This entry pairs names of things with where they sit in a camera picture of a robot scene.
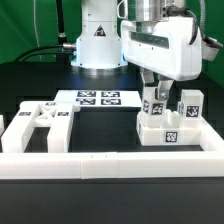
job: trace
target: black cable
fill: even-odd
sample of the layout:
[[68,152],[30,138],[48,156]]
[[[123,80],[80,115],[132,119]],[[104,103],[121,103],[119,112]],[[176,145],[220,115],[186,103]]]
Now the black cable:
[[62,0],[56,0],[56,6],[57,6],[57,16],[58,16],[58,43],[63,44],[67,42],[67,38],[65,35],[65,29],[64,29],[64,16],[63,16],[63,7],[62,7]]
[[53,48],[62,48],[63,45],[49,45],[49,46],[43,46],[43,47],[37,47],[37,48],[33,48],[29,51],[24,52],[23,54],[21,54],[19,57],[17,57],[13,62],[19,62],[20,59],[22,59],[23,57],[36,52],[36,51],[41,51],[41,50],[47,50],[47,49],[53,49]]
[[68,54],[68,55],[73,55],[72,52],[45,52],[45,53],[35,53],[35,54],[30,54],[27,55],[25,58],[23,58],[22,62],[26,61],[28,58],[35,57],[35,56],[40,56],[40,55],[56,55],[56,54]]
[[191,40],[190,40],[190,45],[192,45],[196,38],[197,38],[197,35],[198,35],[198,21],[197,21],[197,17],[196,15],[189,9],[186,10],[186,14],[191,16],[194,20],[194,26],[193,26],[193,32],[192,32],[192,37],[191,37]]

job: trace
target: warning label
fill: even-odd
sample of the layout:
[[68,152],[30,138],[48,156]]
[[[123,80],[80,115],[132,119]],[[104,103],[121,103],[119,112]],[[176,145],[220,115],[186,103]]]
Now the warning label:
[[103,27],[100,25],[96,31],[96,33],[94,34],[94,36],[97,36],[97,37],[105,37],[106,34],[104,32],[104,29]]

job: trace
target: stacked blocks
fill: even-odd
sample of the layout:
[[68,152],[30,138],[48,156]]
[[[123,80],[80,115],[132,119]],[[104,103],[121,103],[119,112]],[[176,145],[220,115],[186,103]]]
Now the stacked blocks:
[[200,145],[204,100],[201,91],[183,90],[178,111],[175,112],[162,111],[166,102],[160,105],[154,101],[149,102],[149,110],[145,110],[144,100],[143,109],[137,117],[137,131],[142,145]]

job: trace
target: black table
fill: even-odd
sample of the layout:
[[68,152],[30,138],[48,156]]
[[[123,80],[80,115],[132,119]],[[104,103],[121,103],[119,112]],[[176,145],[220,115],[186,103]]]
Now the black table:
[[[0,65],[0,114],[7,126],[25,100],[53,100],[58,90],[138,90],[138,69],[92,78],[54,63]],[[205,95],[203,117],[224,137],[224,89],[206,75],[174,83],[168,108],[175,110],[182,89]],[[135,131],[139,109],[88,109],[75,116],[70,152],[189,150],[142,147]],[[27,152],[46,151],[48,130],[35,130]],[[201,150],[191,147],[190,150]],[[224,178],[0,181],[1,223],[178,223],[222,224]]]

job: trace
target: white panel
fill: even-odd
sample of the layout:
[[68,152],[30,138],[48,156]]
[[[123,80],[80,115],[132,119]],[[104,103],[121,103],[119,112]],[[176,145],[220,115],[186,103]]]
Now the white panel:
[[0,136],[4,132],[4,121],[3,121],[3,116],[0,115]]

